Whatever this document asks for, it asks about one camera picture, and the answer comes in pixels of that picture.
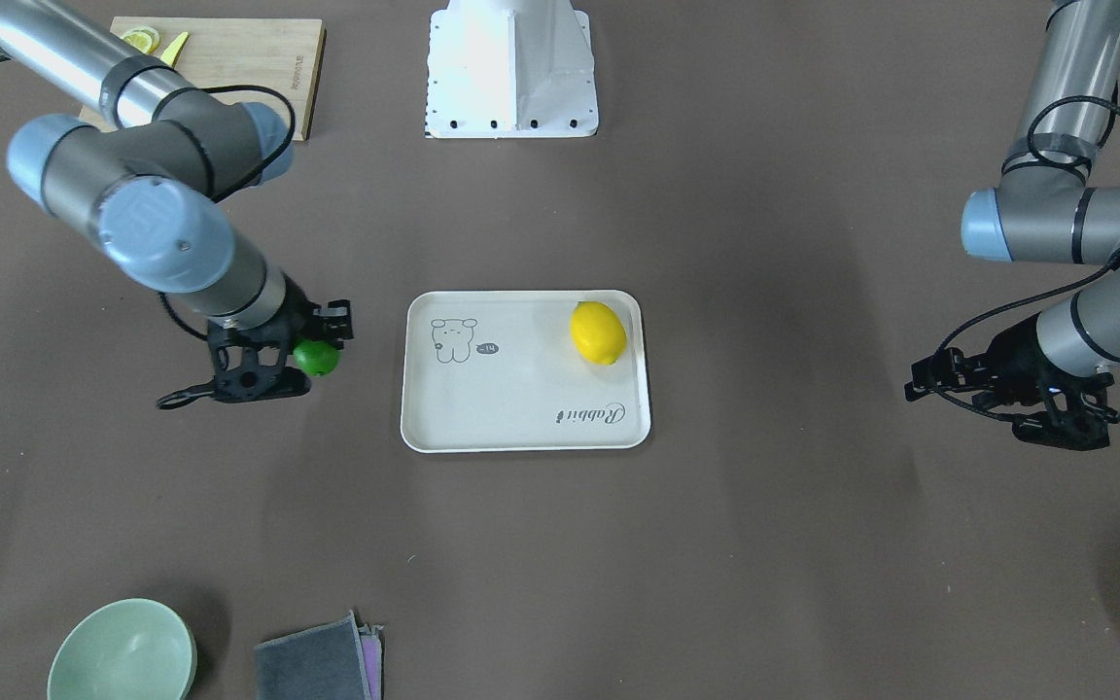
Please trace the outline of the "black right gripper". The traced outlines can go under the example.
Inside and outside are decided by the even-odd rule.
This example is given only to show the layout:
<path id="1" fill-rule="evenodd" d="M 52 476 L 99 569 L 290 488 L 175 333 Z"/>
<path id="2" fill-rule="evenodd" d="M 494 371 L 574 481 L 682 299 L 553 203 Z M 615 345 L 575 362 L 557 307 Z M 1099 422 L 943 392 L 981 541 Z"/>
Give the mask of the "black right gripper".
<path id="1" fill-rule="evenodd" d="M 316 309 L 316 304 L 284 304 L 265 324 L 252 329 L 206 321 L 206 349 L 213 367 L 209 399 L 253 403 L 307 394 L 312 380 L 292 367 L 289 356 L 314 324 Z"/>

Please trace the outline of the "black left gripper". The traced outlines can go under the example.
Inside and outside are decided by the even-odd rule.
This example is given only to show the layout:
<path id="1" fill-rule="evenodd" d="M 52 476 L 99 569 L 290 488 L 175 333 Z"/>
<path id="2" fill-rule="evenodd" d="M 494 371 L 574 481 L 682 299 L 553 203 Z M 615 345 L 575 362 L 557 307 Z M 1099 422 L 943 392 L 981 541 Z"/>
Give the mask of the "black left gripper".
<path id="1" fill-rule="evenodd" d="M 1110 444 L 1108 426 L 1120 412 L 1108 403 L 1110 372 L 1071 375 L 1046 358 L 1035 316 L 993 337 L 983 354 L 991 394 L 998 404 L 1038 405 L 1039 411 L 1014 417 L 1012 435 L 1021 442 L 1093 451 Z"/>

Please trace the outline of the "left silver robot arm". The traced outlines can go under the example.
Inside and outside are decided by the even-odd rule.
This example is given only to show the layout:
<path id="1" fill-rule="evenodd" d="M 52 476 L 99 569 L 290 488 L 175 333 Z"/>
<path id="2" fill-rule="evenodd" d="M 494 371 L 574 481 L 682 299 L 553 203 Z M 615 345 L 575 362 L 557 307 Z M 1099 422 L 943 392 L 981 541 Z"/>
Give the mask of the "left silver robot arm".
<path id="1" fill-rule="evenodd" d="M 1025 442 L 1101 449 L 1120 418 L 1107 398 L 1120 367 L 1120 187 L 1088 181 L 1117 116 L 1119 74 L 1120 1 L 1055 3 L 998 186 L 962 213 L 970 256 L 1103 265 L 976 360 L 978 405 L 1026 407 L 1010 418 Z"/>

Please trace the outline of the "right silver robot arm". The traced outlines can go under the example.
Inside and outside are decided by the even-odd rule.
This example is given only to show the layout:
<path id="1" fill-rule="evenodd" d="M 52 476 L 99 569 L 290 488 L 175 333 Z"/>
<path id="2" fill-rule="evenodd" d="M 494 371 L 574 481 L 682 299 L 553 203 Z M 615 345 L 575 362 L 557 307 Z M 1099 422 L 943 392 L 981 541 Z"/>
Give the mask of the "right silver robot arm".
<path id="1" fill-rule="evenodd" d="M 280 116 L 261 102 L 228 105 L 220 88 L 193 85 L 60 1 L 0 1 L 0 59 L 110 125 L 36 116 L 6 152 L 15 186 L 164 307 L 179 301 L 206 321 L 212 377 L 158 407 L 305 395 L 310 377 L 289 356 L 321 337 L 323 310 L 222 209 L 292 164 L 293 108 Z"/>

